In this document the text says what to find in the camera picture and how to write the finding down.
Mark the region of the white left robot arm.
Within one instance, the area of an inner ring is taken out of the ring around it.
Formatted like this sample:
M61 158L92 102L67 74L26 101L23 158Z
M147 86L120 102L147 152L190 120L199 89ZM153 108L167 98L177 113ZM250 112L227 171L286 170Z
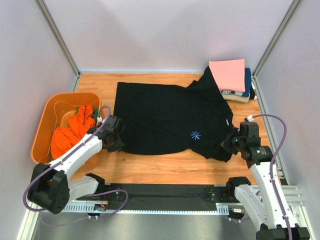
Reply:
M69 201L91 197L99 201L105 196L105 180L93 173L72 180L74 173L91 157L102 150L117 152L124 147L120 134L125 129L122 119L110 115L98 126L87 131L84 137L61 157L48 164L37 164L29 186L23 194L23 203L39 206L38 211L60 213Z

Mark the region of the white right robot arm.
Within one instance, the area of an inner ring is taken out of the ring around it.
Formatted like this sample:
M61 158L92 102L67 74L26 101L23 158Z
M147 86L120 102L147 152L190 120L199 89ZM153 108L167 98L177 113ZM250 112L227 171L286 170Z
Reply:
M239 201L256 228L258 240L309 240L307 227L302 227L293 215L274 164L275 154L261 145L259 126L243 121L221 144L232 154L241 154L258 185L256 194L247 177L231 177L226 183L225 196Z

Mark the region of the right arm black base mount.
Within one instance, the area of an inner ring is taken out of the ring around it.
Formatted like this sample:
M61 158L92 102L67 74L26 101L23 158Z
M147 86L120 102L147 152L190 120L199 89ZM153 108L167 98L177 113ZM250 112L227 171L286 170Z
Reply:
M225 185L207 185L204 193L206 200L212 203L239 203Z

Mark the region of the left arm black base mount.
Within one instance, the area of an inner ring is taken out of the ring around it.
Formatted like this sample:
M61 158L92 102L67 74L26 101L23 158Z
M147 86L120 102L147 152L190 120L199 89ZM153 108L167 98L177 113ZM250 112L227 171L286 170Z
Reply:
M98 199L116 195L112 199L119 200L121 186L119 184L106 183L105 179L94 174L87 173L83 178L75 181L75 200Z

